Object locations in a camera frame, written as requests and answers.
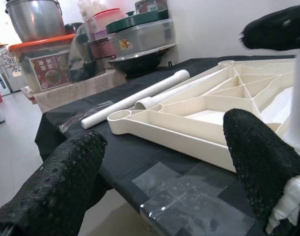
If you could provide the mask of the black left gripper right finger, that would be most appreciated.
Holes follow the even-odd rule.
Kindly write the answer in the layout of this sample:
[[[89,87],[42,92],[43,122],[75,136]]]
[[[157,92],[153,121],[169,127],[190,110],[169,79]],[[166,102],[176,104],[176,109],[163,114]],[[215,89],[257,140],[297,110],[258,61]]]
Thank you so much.
[[[266,236],[300,236],[300,156],[251,112],[231,109],[223,132],[236,174]]]

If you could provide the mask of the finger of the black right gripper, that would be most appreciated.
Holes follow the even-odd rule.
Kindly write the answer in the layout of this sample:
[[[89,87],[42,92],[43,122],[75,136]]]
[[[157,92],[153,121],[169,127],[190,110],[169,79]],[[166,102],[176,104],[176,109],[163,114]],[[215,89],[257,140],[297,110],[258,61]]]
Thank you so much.
[[[256,19],[245,26],[241,41],[249,49],[300,49],[300,5]]]

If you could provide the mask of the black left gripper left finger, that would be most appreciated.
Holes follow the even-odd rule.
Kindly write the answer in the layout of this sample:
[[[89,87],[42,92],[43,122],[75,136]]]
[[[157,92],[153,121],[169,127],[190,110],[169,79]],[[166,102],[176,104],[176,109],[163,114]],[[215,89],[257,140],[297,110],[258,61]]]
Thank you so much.
[[[78,236],[105,194],[99,177],[107,142],[94,130],[64,141],[0,208],[2,236]]]

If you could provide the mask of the white plastic children table top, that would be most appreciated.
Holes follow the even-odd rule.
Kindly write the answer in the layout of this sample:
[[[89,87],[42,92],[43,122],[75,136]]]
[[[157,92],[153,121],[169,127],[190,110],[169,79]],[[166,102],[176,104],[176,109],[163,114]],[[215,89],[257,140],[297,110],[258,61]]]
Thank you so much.
[[[108,123],[115,135],[132,134],[234,172],[223,133],[224,113],[234,108],[251,112],[283,138],[289,127],[295,64],[295,59],[221,61],[169,89],[227,69],[227,78],[209,91],[203,92],[200,84],[150,109],[134,106],[112,113]]]

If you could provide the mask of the white plastic table leg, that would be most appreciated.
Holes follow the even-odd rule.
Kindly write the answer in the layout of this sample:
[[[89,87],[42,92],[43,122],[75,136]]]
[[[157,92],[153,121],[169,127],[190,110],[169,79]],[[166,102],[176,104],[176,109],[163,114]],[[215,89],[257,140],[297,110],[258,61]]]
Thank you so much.
[[[154,97],[146,97],[135,103],[136,110],[146,110],[150,109],[161,102],[168,100],[171,97],[178,95],[179,93],[186,91],[190,88],[193,88],[197,85],[202,85],[202,91],[206,92],[212,89],[213,87],[219,85],[223,80],[227,78],[227,69],[222,69],[218,72],[214,72],[210,75],[199,78],[195,81],[177,87],[175,89],[169,90],[167,92],[158,94]]]
[[[284,135],[284,140],[300,155],[300,49],[296,56],[292,107],[289,127]]]
[[[84,119],[81,120],[81,125],[84,129],[89,129],[107,119],[107,117],[117,111],[125,110],[127,108],[132,107],[137,101],[149,97],[157,95],[187,79],[190,78],[190,74],[187,70],[179,70],[175,72],[172,76],[150,86],[147,87],[127,98],[101,110],[98,111]]]

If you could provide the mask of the clear plastic bag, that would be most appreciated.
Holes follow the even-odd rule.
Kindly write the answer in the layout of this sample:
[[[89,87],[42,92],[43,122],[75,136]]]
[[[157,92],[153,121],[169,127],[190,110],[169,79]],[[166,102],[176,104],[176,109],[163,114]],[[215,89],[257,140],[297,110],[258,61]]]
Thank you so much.
[[[77,114],[71,118],[69,118],[67,121],[65,121],[63,124],[61,124],[59,126],[59,130],[62,134],[65,134],[67,132],[67,130],[75,123],[77,123],[78,121],[81,121],[82,119],[91,116],[95,113],[97,113],[98,111],[101,111],[103,109],[105,109],[106,107],[109,107],[111,105],[113,105],[114,103],[112,101],[106,101],[103,103],[99,103],[98,105],[94,106],[91,109],[85,110],[84,112]]]

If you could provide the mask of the clear tape patch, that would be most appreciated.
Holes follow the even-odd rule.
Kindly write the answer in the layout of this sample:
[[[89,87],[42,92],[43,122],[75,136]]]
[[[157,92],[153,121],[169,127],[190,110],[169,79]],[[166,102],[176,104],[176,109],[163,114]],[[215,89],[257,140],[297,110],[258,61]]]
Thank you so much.
[[[181,175],[163,163],[133,179],[140,213],[166,236],[246,236],[254,219],[220,198],[236,175],[201,162]]]

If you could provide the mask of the beige cloth covered table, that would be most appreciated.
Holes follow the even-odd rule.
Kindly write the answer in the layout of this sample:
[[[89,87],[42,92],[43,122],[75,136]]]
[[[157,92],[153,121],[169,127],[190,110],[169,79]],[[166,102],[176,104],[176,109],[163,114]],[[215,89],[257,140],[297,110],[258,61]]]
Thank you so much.
[[[67,84],[33,95],[41,112],[45,113],[79,99],[92,96],[126,83],[126,75],[114,69],[93,78]]]

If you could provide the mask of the clear plastic storage container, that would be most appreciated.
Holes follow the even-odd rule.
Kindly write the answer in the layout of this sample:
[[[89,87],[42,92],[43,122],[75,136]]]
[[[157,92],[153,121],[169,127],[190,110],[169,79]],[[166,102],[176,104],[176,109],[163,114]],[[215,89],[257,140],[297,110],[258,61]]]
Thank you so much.
[[[125,57],[175,45],[174,22],[171,18],[133,26],[109,35],[117,57]]]

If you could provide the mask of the orange plastic bin lid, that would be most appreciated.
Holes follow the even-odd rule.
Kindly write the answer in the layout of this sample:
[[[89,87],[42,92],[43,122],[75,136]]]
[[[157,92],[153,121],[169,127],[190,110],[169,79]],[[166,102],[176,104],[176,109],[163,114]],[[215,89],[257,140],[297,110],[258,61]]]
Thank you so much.
[[[21,44],[11,45],[9,47],[9,51],[14,52],[25,52],[32,51],[37,49],[43,49],[48,47],[57,47],[57,46],[65,46],[70,45],[75,34],[68,34],[59,37],[52,37],[48,39],[42,39],[37,41],[29,41]]]

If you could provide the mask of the pink plastic basin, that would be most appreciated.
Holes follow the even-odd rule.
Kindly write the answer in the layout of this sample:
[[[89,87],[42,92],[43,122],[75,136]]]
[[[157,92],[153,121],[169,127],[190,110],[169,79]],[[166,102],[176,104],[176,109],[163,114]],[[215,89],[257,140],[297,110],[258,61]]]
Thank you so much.
[[[88,42],[94,59],[108,58],[116,55],[115,48],[108,38]]]

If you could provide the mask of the green round pot lid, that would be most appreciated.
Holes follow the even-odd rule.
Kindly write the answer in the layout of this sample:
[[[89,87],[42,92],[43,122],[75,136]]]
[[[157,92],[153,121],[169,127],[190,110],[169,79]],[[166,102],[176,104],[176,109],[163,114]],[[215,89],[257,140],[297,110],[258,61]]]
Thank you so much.
[[[106,25],[107,34],[117,33],[125,29],[169,18],[168,10],[150,11],[129,16]]]

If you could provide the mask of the purple lidded clear container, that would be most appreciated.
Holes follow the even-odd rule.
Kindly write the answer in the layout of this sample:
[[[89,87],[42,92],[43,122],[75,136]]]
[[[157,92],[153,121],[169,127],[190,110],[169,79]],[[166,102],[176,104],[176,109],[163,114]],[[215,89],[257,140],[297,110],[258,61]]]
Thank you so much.
[[[109,35],[108,35],[107,31],[104,29],[104,30],[101,30],[99,32],[96,32],[94,34],[94,39],[97,40],[97,41],[109,40]]]

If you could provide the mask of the steel cooking pot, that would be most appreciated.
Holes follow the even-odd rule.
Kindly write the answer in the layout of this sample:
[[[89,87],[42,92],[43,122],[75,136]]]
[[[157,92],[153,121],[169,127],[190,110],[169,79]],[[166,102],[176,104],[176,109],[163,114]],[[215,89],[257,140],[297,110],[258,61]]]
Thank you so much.
[[[5,13],[22,42],[65,35],[58,0],[8,0]]]

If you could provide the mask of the pink plastic container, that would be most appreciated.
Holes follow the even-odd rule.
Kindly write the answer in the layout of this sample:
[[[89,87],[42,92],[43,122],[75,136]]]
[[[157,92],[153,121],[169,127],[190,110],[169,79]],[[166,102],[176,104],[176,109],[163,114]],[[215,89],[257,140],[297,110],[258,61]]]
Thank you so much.
[[[93,16],[95,24],[95,33],[106,29],[106,25],[118,21],[123,18],[123,14],[120,8],[111,8],[96,13]]]

